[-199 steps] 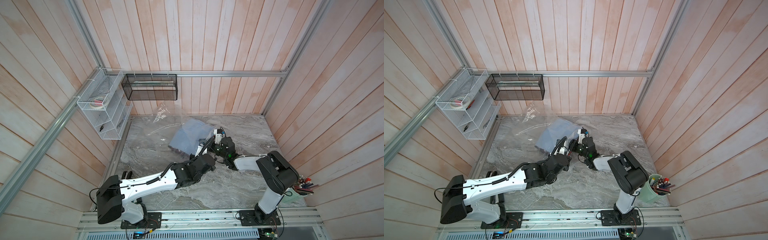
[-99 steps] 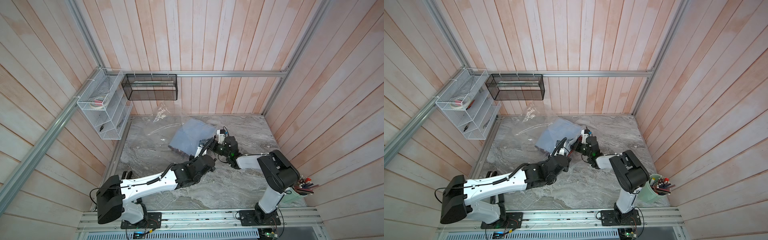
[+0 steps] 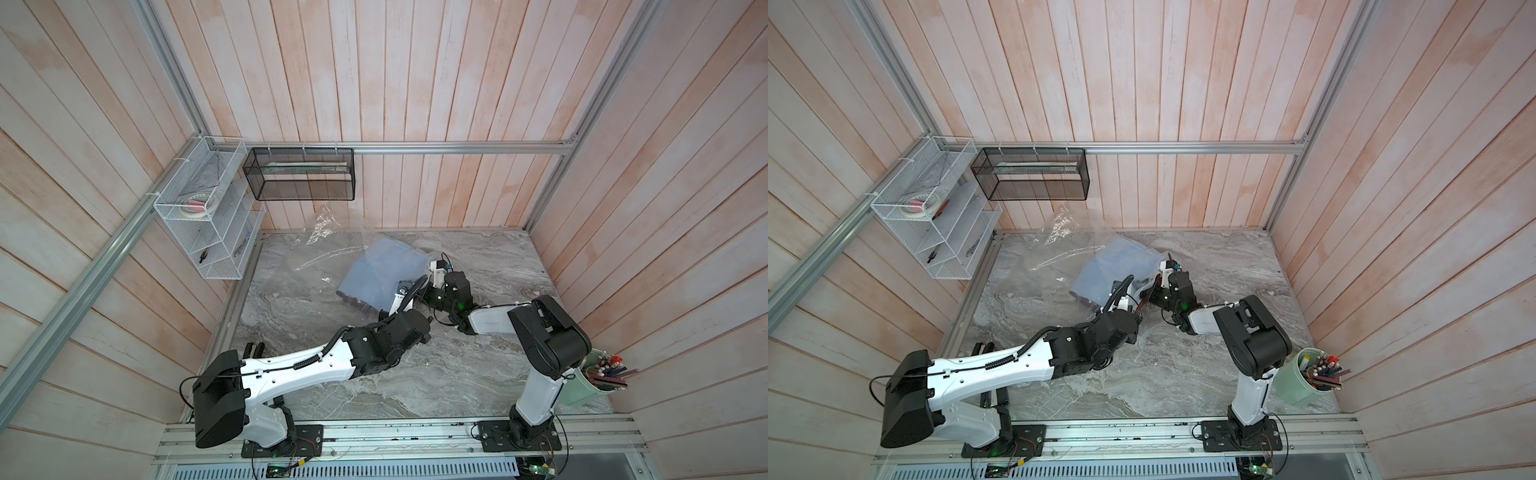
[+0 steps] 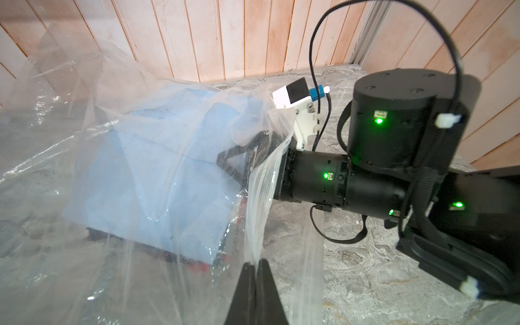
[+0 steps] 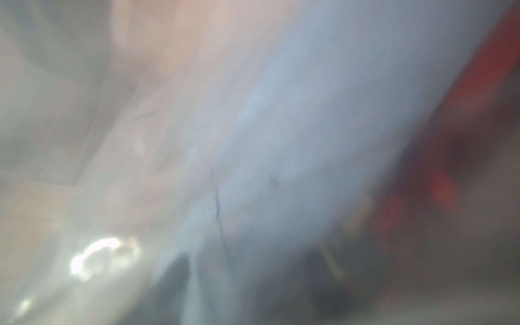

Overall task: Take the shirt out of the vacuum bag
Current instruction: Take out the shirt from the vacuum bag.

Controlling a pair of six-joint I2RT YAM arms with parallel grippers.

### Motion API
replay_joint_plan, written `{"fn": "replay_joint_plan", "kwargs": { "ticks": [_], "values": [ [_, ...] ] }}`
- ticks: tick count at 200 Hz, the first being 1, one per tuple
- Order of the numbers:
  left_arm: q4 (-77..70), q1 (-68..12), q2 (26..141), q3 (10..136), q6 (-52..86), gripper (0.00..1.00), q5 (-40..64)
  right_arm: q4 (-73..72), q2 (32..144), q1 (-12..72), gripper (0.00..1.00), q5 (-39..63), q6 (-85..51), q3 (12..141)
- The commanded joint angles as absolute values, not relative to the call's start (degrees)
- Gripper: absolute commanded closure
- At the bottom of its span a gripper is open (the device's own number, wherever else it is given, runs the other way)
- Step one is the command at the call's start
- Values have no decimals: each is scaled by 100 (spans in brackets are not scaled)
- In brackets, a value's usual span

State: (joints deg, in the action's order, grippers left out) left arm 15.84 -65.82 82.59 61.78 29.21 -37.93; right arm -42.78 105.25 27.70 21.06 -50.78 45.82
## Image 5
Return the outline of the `light blue shirt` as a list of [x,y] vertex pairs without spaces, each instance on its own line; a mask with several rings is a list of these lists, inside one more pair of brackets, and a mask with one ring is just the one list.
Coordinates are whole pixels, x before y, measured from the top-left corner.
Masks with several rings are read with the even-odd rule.
[[198,56],[150,169],[173,176],[180,226],[154,271],[188,254],[171,324],[240,316],[242,296],[303,253],[402,154],[511,1],[304,1],[259,70]]

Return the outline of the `clear plastic vacuum bag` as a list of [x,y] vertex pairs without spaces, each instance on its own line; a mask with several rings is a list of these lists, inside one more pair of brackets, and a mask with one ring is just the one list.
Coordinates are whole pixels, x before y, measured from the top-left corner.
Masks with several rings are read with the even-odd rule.
[[[150,169],[168,105],[198,56],[229,64],[237,49],[259,70],[303,2],[1,2],[2,324],[171,324],[188,254],[155,283],[180,222],[173,176]],[[519,67],[499,98],[514,108],[461,175],[453,218],[425,209],[390,250],[366,232],[442,99],[347,215],[245,289],[230,324],[518,324]]]

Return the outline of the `red black plaid shirt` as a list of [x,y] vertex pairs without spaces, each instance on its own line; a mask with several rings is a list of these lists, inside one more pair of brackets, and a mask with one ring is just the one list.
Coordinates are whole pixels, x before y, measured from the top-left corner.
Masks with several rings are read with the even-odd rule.
[[398,163],[366,229],[384,250],[407,226],[423,224],[423,211],[453,218],[460,210],[462,174],[494,139],[491,128],[514,108],[499,95],[519,67],[519,2],[506,11]]

